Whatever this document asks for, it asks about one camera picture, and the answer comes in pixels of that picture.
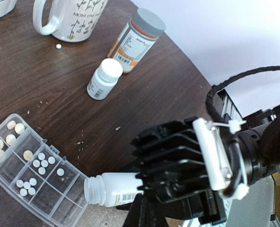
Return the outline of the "small white pill bottle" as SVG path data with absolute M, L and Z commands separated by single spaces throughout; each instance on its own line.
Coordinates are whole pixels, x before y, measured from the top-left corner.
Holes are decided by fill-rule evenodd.
M 112 58 L 102 60 L 87 86 L 88 95 L 94 100 L 104 100 L 122 74 L 123 68 L 117 60 Z

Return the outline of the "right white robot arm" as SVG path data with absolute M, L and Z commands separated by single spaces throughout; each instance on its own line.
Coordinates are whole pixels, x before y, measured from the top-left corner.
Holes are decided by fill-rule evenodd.
M 207 102 L 212 120 L 192 117 L 144 130 L 133 141 L 135 161 L 124 168 L 143 184 L 127 210 L 126 227 L 166 227 L 167 218 L 218 225 L 225 199 L 243 199 L 251 185 L 280 173 L 280 114 L 245 131 L 232 129 Z

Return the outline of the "grey capped orange label bottle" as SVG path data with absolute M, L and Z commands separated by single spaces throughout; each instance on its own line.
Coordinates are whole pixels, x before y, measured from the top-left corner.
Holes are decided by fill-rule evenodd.
M 117 60 L 123 73 L 130 73 L 166 29 L 164 21 L 148 9 L 138 8 L 127 22 L 107 57 Z

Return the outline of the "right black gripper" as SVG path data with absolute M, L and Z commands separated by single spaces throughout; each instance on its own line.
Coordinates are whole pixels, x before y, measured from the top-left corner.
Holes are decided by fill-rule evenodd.
M 224 202 L 212 190 L 165 204 L 137 194 L 132 203 L 116 206 L 116 209 L 128 211 L 124 227 L 167 227 L 167 218 L 183 221 L 197 218 L 200 224 L 212 226 L 227 220 Z

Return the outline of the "clear plastic pill organizer box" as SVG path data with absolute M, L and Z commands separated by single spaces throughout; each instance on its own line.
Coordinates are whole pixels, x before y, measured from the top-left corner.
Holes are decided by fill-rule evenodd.
M 16 113 L 0 124 L 0 142 L 4 192 L 52 227 L 77 226 L 87 207 L 86 176 Z

